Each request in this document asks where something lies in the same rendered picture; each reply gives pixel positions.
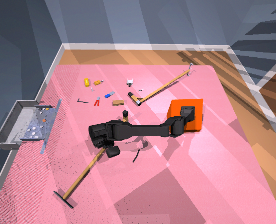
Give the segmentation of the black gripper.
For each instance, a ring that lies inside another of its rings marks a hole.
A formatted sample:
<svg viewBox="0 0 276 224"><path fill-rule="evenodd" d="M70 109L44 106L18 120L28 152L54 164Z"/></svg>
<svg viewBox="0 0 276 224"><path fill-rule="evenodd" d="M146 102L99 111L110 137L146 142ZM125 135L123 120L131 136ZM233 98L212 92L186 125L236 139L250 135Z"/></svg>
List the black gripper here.
<svg viewBox="0 0 276 224"><path fill-rule="evenodd" d="M106 155L109 159L119 156L120 154L118 146L114 146L114 142L111 140L107 140L107 144L104 144L103 149L107 149Z"/></svg>

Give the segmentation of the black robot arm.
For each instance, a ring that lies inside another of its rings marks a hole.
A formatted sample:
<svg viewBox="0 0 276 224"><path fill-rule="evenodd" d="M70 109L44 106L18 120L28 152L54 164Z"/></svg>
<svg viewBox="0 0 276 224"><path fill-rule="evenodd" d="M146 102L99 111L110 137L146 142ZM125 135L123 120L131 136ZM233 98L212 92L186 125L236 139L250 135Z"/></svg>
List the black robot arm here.
<svg viewBox="0 0 276 224"><path fill-rule="evenodd" d="M195 120L195 106L182 106L180 115L168 118L161 125L132 125L120 119L111 120L105 124L101 123L89 126L88 133L93 146L97 149L107 144L107 140L118 142L131 137L177 138L184 134L185 125ZM169 134L170 126L171 134Z"/></svg>

